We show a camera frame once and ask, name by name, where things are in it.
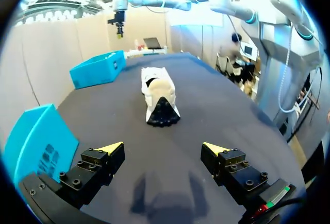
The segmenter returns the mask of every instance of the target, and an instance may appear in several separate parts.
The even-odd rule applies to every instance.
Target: blue box
[[[59,182],[70,170],[79,141],[53,104],[26,110],[11,131],[3,160],[14,186],[30,173],[46,173]]]
[[[70,70],[76,89],[113,82],[125,67],[124,51],[116,50],[93,57]]]

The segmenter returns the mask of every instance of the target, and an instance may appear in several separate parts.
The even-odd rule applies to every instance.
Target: black shoe sole
[[[179,120],[179,115],[177,115],[171,107],[167,99],[165,97],[161,97],[157,102],[155,110],[146,123],[154,127],[164,127],[176,124]]]

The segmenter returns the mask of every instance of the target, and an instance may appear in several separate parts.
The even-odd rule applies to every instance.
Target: white shoe
[[[153,126],[170,126],[180,120],[175,105],[175,86],[165,68],[141,70],[141,91],[147,104],[145,121]]]

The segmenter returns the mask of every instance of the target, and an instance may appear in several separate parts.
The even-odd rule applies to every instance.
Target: laptop
[[[145,38],[143,40],[148,49],[151,49],[151,50],[162,49],[157,38]]]

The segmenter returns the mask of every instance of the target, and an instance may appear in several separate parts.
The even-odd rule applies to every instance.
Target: black table
[[[166,67],[181,120],[145,123],[141,68]],[[76,90],[58,108],[80,140],[74,163],[89,147],[123,141],[126,160],[109,187],[82,211],[112,224],[237,223],[245,209],[217,187],[200,161],[202,142],[239,148],[269,183],[279,177],[305,193],[293,153],[279,131],[233,83],[190,54],[127,60],[115,82]]]

